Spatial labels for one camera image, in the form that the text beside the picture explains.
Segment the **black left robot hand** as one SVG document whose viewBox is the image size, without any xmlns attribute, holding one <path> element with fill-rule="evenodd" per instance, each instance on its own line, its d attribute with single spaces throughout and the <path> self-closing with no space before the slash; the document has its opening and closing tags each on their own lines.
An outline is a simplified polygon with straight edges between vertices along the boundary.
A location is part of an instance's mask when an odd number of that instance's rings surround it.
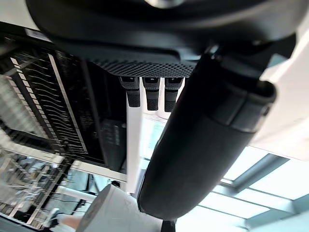
<svg viewBox="0 0 309 232">
<path fill-rule="evenodd" d="M 276 100 L 260 80 L 289 58 L 306 0 L 29 0 L 53 43 L 102 63 L 192 61 L 195 68 L 154 149 L 139 209 L 173 220 L 203 200 Z"/>
</svg>

